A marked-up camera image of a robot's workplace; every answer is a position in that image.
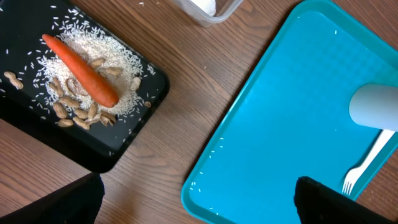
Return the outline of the orange carrot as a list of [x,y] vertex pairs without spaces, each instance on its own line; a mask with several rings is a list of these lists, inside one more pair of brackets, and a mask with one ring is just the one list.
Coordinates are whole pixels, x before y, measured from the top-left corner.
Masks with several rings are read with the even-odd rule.
[[51,35],[43,34],[42,39],[68,67],[92,99],[107,108],[112,108],[119,102],[117,91],[74,50]]

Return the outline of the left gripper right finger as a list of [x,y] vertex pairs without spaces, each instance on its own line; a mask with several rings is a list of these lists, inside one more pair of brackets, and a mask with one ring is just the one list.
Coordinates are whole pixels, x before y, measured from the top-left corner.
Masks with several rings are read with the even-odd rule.
[[296,182],[294,204],[302,224],[394,223],[307,176]]

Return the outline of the wooden handled fork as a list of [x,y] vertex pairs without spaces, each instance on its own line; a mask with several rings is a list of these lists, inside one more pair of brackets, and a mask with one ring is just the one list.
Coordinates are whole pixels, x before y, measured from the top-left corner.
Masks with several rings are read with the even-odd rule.
[[352,189],[358,179],[362,176],[364,171],[369,167],[372,161],[376,158],[376,156],[380,153],[383,147],[388,143],[390,138],[394,135],[395,131],[383,129],[376,141],[372,145],[369,153],[365,157],[364,161],[360,164],[360,166],[355,167],[348,171],[345,176],[342,192],[345,195],[350,196]]

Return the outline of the white napkin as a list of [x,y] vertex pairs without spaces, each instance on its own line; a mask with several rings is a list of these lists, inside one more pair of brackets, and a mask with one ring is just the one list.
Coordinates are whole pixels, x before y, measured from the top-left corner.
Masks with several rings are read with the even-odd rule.
[[202,11],[209,16],[216,14],[216,1],[215,0],[190,0],[194,5],[199,7]]

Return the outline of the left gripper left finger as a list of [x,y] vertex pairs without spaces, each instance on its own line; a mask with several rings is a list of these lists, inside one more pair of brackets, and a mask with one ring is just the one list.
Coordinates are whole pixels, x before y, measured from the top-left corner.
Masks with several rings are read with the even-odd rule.
[[100,175],[92,172],[1,217],[1,223],[92,224],[101,208],[104,195],[104,184]]

